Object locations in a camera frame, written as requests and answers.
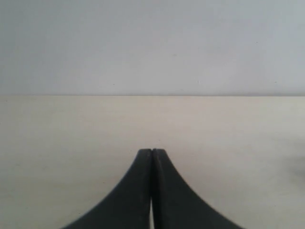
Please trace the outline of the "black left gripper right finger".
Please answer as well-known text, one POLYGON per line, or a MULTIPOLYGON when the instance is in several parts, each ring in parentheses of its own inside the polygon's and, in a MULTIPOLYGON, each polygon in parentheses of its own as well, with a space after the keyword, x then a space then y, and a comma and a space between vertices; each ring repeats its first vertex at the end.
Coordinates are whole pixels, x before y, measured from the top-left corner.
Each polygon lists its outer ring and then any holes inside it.
POLYGON ((156 229, 240 229, 203 201, 163 149, 152 150, 152 213, 156 229))

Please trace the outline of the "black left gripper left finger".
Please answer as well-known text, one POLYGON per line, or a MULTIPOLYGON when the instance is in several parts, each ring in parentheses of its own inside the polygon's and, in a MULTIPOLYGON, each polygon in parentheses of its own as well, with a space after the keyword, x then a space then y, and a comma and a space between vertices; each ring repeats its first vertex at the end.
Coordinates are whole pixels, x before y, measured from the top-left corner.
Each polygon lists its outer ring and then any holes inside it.
POLYGON ((138 151, 117 186, 93 209, 66 229, 148 229, 153 152, 138 151))

